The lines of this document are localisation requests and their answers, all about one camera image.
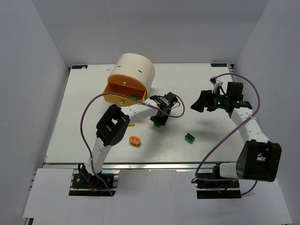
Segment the yellow drawer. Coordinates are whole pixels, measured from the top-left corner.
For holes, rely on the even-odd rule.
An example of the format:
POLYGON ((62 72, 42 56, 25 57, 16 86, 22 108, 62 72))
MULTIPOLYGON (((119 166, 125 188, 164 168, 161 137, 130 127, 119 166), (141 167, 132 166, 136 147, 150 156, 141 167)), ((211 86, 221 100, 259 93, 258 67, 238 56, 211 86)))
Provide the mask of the yellow drawer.
POLYGON ((104 99, 108 103, 116 104, 118 106, 131 106, 137 104, 136 101, 130 100, 128 98, 116 95, 116 93, 127 96, 131 98, 132 95, 136 95, 139 101, 144 101, 147 98, 147 91, 136 90, 127 87, 121 87, 118 85, 107 84, 104 93, 113 93, 109 95, 104 95, 104 99))

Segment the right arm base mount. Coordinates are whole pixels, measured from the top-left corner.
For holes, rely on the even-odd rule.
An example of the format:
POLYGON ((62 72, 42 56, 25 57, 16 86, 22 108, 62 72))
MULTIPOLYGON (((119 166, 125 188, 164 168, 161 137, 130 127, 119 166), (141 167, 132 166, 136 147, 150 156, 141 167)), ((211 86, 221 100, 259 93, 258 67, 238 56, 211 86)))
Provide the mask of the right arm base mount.
POLYGON ((196 184, 197 199, 237 199, 241 198, 240 184, 238 181, 207 181, 208 179, 224 179, 220 176, 220 163, 213 166, 212 172, 199 173, 198 177, 204 181, 193 178, 196 184))

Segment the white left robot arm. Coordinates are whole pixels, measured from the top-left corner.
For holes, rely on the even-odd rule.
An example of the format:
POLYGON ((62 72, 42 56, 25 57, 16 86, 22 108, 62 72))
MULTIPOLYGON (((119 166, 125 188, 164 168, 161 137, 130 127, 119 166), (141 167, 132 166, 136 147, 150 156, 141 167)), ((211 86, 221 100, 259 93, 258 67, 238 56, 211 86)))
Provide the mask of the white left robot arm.
POLYGON ((125 135, 130 123, 147 117, 155 125, 164 126, 168 120, 172 107, 178 103, 173 93, 164 96, 151 96, 146 101, 119 107, 116 104, 109 106, 96 125, 96 141, 92 156, 84 164, 88 173, 100 173, 104 160, 111 147, 118 144, 125 135))

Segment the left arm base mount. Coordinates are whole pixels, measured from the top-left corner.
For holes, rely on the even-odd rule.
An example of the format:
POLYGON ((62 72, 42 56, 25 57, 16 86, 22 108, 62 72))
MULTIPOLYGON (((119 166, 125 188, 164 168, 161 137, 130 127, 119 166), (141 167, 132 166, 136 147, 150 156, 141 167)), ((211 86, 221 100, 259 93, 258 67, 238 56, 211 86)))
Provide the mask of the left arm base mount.
POLYGON ((73 171, 69 196, 112 197, 118 186, 118 171, 102 171, 97 174, 89 173, 84 164, 79 164, 73 171))

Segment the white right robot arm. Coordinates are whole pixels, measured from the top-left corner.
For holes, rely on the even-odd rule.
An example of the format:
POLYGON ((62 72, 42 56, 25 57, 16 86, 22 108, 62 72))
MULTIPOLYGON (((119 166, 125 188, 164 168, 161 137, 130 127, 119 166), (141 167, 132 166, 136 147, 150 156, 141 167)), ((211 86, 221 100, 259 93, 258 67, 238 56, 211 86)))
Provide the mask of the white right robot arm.
POLYGON ((271 142, 260 129, 255 112, 248 101, 243 99, 243 83, 229 82, 226 94, 220 93, 221 85, 213 90, 203 90, 191 109, 200 113, 205 110, 225 110, 236 125, 244 146, 233 163, 220 163, 213 167, 208 181, 225 182, 237 179, 273 182, 276 178, 282 148, 271 142))

